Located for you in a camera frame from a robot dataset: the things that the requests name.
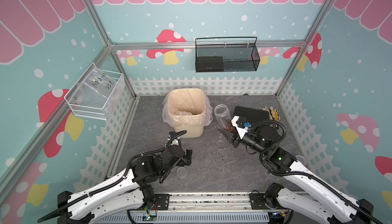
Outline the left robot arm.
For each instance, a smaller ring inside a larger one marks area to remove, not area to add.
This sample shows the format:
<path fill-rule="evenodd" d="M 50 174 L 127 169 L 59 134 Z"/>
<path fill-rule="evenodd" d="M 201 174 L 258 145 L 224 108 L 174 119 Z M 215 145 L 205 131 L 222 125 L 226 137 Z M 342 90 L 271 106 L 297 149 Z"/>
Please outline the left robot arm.
<path fill-rule="evenodd" d="M 151 209 L 157 204 L 151 183 L 163 183 L 173 168 L 192 163 L 192 150 L 180 140 L 186 133 L 170 132 L 164 147 L 131 157 L 124 170 L 96 186 L 58 194 L 58 208 L 38 223 L 55 218 L 59 224 L 93 224 L 126 209 Z"/>

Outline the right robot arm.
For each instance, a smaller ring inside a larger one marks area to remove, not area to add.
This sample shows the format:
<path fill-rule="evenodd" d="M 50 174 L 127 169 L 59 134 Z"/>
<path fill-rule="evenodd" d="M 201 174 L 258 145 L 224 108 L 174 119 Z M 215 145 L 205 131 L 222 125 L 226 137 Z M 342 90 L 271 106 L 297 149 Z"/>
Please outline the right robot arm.
<path fill-rule="evenodd" d="M 295 183 L 313 199 L 294 193 L 281 184 L 271 184 L 264 193 L 266 206 L 278 206 L 299 212 L 320 224 L 379 224 L 373 216 L 374 206 L 366 199 L 356 200 L 320 179 L 302 162 L 280 147 L 287 130 L 275 120 L 263 120 L 254 125 L 239 116 L 231 121 L 231 130 L 219 132 L 234 146 L 239 144 L 259 153 L 260 163 L 267 171 Z"/>

